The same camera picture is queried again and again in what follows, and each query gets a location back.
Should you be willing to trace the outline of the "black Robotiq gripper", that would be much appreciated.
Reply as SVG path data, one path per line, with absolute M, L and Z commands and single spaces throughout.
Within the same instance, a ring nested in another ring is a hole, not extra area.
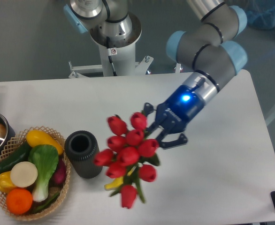
M 186 85 L 181 85 L 155 109 L 148 102 L 144 104 L 142 114 L 148 117 L 155 113 L 151 124 L 147 125 L 145 135 L 150 135 L 159 126 L 163 129 L 157 136 L 157 142 L 162 149 L 171 149 L 187 144 L 188 138 L 183 132 L 187 124 L 203 109 L 204 102 Z M 180 133 L 177 139 L 165 141 L 170 134 Z

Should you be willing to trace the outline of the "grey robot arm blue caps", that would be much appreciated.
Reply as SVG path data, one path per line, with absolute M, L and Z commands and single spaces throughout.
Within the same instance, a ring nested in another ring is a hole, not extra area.
M 167 56 L 193 73 L 163 103 L 144 105 L 144 113 L 155 113 L 148 134 L 157 128 L 163 149 L 187 143 L 187 124 L 245 66 L 247 54 L 233 41 L 247 25 L 247 16 L 237 6 L 222 0 L 190 0 L 201 21 L 192 34 L 176 31 L 167 41 Z M 125 0 L 70 0 L 64 14 L 80 33 L 89 32 L 98 45 L 104 76 L 136 75 L 136 42 L 142 29 Z

